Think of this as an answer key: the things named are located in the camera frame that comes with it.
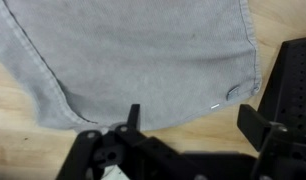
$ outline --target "wooden table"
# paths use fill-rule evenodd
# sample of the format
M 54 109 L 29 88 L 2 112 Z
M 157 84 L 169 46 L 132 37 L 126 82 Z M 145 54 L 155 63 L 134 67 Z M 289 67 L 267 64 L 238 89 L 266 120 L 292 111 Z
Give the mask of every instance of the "wooden table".
M 243 103 L 257 108 L 285 40 L 306 37 L 306 0 L 250 0 L 263 86 Z M 239 151 L 256 156 L 236 127 L 238 104 L 181 126 L 145 132 L 178 151 Z M 0 64 L 0 179 L 54 179 L 76 137 L 38 127 L 32 102 Z

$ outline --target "wood grain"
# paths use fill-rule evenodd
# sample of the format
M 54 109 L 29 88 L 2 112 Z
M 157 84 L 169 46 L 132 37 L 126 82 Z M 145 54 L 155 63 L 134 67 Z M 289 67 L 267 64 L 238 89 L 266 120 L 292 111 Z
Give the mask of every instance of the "wood grain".
M 306 0 L 250 0 L 263 86 L 243 103 L 257 108 L 283 41 L 306 37 Z M 0 179 L 54 179 L 76 134 L 38 127 L 32 102 L 0 64 Z M 181 126 L 145 132 L 182 152 L 239 151 L 256 156 L 236 127 L 238 105 Z

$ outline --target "wooden surface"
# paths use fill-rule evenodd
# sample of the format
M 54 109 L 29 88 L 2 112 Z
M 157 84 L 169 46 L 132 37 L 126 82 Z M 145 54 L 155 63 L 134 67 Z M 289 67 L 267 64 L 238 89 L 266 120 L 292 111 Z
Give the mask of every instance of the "wooden surface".
M 250 0 L 263 86 L 243 103 L 257 108 L 285 40 L 306 37 L 306 0 Z M 239 151 L 256 156 L 236 127 L 238 105 L 190 123 L 145 132 L 178 151 Z M 30 98 L 0 64 L 0 179 L 54 179 L 76 134 L 35 124 Z

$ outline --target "gray garment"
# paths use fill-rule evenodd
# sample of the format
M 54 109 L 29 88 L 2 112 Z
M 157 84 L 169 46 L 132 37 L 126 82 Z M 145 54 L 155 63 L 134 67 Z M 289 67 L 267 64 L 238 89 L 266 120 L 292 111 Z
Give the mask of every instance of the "gray garment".
M 258 92 L 246 0 L 0 0 L 0 61 L 38 123 L 76 130 L 178 125 Z

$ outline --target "textured fabric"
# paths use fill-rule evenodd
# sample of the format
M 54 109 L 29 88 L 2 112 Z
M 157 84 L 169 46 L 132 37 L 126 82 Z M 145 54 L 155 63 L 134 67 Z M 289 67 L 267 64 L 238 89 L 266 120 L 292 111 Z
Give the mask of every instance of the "textured fabric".
M 134 103 L 142 130 L 174 126 L 261 84 L 246 0 L 0 0 L 0 61 L 62 129 L 125 122 Z

